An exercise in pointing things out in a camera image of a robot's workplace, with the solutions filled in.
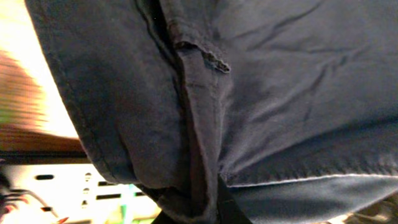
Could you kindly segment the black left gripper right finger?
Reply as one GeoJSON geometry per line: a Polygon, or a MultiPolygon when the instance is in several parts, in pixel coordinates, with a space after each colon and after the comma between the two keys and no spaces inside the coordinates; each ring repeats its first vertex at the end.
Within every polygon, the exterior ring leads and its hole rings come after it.
{"type": "Polygon", "coordinates": [[[252,224],[238,207],[220,176],[218,176],[217,209],[219,224],[252,224]]]}

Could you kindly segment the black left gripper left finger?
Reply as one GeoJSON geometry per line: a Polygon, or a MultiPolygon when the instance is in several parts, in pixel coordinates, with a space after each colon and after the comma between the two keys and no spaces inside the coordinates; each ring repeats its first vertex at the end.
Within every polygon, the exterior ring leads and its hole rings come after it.
{"type": "Polygon", "coordinates": [[[174,224],[174,220],[166,213],[160,212],[151,224],[174,224]]]}

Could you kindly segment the dark blue denim shorts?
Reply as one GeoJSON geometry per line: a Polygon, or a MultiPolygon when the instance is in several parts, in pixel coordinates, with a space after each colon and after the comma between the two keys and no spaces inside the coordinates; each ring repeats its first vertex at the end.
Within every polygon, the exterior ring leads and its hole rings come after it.
{"type": "Polygon", "coordinates": [[[27,1],[86,155],[174,223],[313,223],[397,190],[397,2],[27,1]]]}

